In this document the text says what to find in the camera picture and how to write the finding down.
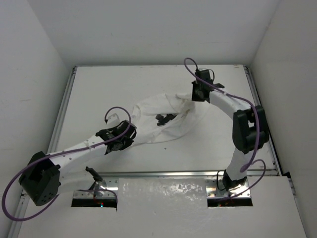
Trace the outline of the white printed t-shirt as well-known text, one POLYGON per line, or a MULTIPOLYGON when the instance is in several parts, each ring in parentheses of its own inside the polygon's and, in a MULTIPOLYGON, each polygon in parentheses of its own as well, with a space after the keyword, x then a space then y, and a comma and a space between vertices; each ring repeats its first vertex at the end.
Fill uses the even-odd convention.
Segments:
POLYGON ((158 94, 133 106, 136 126, 133 145, 176 140, 193 129, 207 114, 207 102, 192 101, 191 93, 158 94))

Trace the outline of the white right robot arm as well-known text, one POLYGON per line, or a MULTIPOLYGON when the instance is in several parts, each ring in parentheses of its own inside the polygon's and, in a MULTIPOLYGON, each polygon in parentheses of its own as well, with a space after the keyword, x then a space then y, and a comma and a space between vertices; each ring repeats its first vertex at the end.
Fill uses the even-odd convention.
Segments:
POLYGON ((232 140, 235 150, 231 162, 223 173, 224 190, 243 185, 247 169, 255 155, 269 140, 269 129, 262 106, 252 106, 248 100, 229 96, 220 83, 214 84, 209 69, 196 69, 192 82, 192 101, 208 102, 228 115, 233 122, 232 140))

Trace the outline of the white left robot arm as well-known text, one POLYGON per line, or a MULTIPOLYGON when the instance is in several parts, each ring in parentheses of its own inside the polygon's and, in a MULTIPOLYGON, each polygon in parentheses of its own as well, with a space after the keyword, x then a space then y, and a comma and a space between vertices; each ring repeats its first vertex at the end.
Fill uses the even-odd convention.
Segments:
POLYGON ((48 155, 40 151, 32 156, 28 169, 19 178, 19 184, 36 206, 43 206, 64 192, 94 189, 103 183, 94 169, 85 167, 82 172, 73 172, 73 169, 89 160, 130 147, 136 137, 136 129, 135 125, 124 120, 113 128, 98 131, 66 151, 48 155))

